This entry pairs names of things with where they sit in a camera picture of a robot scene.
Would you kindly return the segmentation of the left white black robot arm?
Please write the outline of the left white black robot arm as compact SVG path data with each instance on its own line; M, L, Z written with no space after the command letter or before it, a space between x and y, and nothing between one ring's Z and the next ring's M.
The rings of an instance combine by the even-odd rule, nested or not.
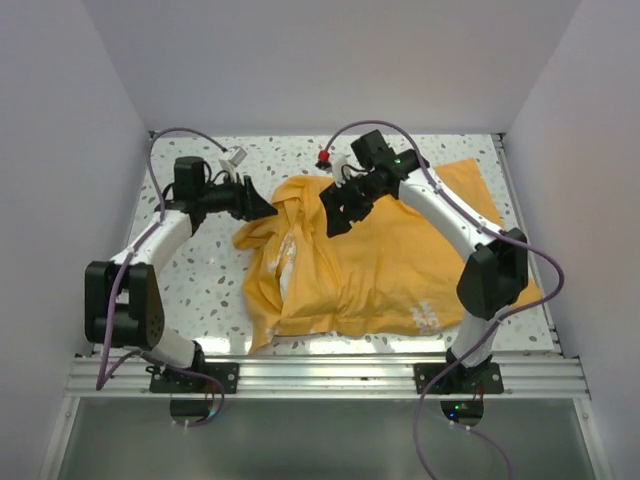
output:
M276 215L252 179L237 173L245 156L240 147L222 154L221 182L209 178L204 159L176 159L173 196L160 198L150 224L120 253L86 267L84 330L88 341L103 347L100 385L118 367L108 362L112 348L128 348L132 354L174 368L172 379L185 392L197 392L207 383L201 346L166 324L158 276L208 215L226 212L242 221Z

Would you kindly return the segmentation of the orange pillowcase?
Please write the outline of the orange pillowcase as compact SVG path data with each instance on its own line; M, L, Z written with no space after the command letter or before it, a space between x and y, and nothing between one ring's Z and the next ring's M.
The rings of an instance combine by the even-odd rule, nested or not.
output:
M233 237L252 257L243 294L253 324L251 352L276 337L336 332L434 335L458 326L456 286L464 263L435 227L391 196L343 235L329 238L321 192L328 178L295 176L272 196L275 216L249 222ZM297 256L286 300L268 264L285 235Z

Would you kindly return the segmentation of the white pillow yellow edge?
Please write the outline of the white pillow yellow edge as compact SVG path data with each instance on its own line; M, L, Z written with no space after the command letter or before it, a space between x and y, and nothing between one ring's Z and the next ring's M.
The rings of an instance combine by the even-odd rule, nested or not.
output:
M278 282L279 293L282 301L286 300L296 256L296 239L292 233L288 233L282 240L276 257L268 264L269 272L274 274L274 277Z

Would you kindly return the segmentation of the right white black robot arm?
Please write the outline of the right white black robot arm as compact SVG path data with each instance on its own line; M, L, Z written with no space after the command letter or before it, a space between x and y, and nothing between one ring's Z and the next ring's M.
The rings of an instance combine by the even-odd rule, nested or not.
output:
M356 176L348 174L347 161L331 155L328 148L318 154L317 167L334 178L320 195L327 234L349 232L377 200L391 196L444 236L464 263L456 286L464 314L447 353L445 379L454 391L468 392L490 361L500 316L528 286L526 236L517 228L502 230L465 203L438 177L415 143L398 153L374 130L353 141L351 149L360 165Z

